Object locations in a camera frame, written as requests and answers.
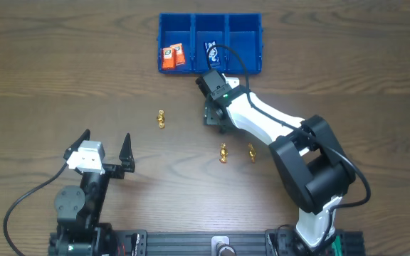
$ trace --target black mounting base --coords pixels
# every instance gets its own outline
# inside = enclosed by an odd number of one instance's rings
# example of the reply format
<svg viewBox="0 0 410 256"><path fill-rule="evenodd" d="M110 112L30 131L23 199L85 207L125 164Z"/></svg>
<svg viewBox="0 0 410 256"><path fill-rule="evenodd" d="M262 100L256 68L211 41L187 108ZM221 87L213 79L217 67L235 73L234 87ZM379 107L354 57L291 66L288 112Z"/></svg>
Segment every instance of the black mounting base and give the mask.
<svg viewBox="0 0 410 256"><path fill-rule="evenodd" d="M124 244L125 254L132 255L134 241L138 234L137 256L209 256L211 238L227 236L237 255L245 256L295 256L292 247L292 230L278 231L279 248L274 253L271 240L276 230L265 232L191 232L191 233L147 233L145 230L117 230L120 242ZM319 255L363 256L364 239L362 232L336 230L336 241Z"/></svg>

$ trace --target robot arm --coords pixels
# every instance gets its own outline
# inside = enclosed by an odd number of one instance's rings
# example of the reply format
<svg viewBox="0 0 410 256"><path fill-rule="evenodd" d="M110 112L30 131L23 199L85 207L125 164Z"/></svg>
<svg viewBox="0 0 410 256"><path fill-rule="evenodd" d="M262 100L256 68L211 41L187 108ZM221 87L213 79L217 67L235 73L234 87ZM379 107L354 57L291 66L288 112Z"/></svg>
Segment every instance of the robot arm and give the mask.
<svg viewBox="0 0 410 256"><path fill-rule="evenodd" d="M354 182L355 173L328 149L252 108L247 93L257 108L316 136L345 155L328 123L318 116L304 120L277 111L259 100L255 93L246 92L238 78L227 78L214 69L201 75L196 84L206 97L206 117L212 114L219 119L213 124L244 129L268 145L286 191L300 208L295 226L297 255L314 255L325 249L335 240L333 215L330 231L321 242L329 224L328 210L340 203ZM317 149L321 155L306 164L301 156Z"/></svg>

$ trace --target wooden table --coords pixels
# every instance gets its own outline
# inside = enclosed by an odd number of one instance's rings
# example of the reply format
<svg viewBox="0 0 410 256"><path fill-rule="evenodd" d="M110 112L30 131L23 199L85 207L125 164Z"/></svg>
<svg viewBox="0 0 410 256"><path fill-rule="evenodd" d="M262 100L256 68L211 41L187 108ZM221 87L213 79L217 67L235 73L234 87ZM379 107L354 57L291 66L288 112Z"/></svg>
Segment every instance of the wooden table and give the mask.
<svg viewBox="0 0 410 256"><path fill-rule="evenodd" d="M102 222L148 231L265 230L295 223L266 146L202 125L194 75L157 71L159 12L261 12L263 70L253 91L288 114L324 117L372 186L339 210L370 255L410 253L410 1L0 1L0 255L2 222L20 195L50 178L89 128L117 163L132 135L136 173L111 181ZM166 128L157 126L158 110ZM219 144L228 145L221 164ZM247 144L257 150L250 162ZM13 212L9 232L44 255L65 172ZM364 196L355 182L345 201Z"/></svg>

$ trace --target white plastic part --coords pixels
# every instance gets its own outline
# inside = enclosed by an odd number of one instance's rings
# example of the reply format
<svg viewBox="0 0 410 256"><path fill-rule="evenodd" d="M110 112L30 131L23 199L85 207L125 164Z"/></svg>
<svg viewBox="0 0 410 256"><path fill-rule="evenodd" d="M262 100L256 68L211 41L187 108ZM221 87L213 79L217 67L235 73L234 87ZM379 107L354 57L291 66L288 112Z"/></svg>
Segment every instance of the white plastic part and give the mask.
<svg viewBox="0 0 410 256"><path fill-rule="evenodd" d="M292 117L268 106L259 100L253 92L250 92L249 95L251 97L251 101L256 107L260 108L272 117L282 120L294 127L301 126L301 122L304 120L303 118ZM292 132L291 128L284 127L283 125L261 114L259 111L253 109L249 105L246 94L234 99L227 107L227 113L235 127L246 130L267 145L274 142L279 136L286 136ZM300 151L300 155L302 156L307 152L309 152L309 149L304 148Z"/></svg>
<svg viewBox="0 0 410 256"><path fill-rule="evenodd" d="M104 156L104 147L101 142L83 141L66 162L72 170L77 168L81 172L104 174L102 163Z"/></svg>
<svg viewBox="0 0 410 256"><path fill-rule="evenodd" d="M324 205L323 210L315 215L314 213L306 213L302 209L299 209L300 213L298 216L298 222L296 230L298 235L309 245L309 247L314 248L319 245L322 236L327 229L330 207L335 206L341 202L342 197L336 196L330 202ZM335 227L333 223L335 222L335 213L333 213L332 226L327 235L328 239L331 235L335 233Z"/></svg>

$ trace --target blue container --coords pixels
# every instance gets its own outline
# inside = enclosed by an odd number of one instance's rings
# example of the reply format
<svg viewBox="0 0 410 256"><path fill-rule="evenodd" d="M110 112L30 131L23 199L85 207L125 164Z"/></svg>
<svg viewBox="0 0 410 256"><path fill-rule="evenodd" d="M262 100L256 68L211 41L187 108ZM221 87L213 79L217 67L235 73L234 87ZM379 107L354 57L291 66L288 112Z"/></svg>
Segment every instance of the blue container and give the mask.
<svg viewBox="0 0 410 256"><path fill-rule="evenodd" d="M164 74L203 73L206 65L205 42L216 41L234 49L248 72L262 69L261 14L160 14L157 66ZM174 70L162 69L162 49L182 43L186 65ZM243 68L230 52L218 49L222 73L243 74Z"/></svg>

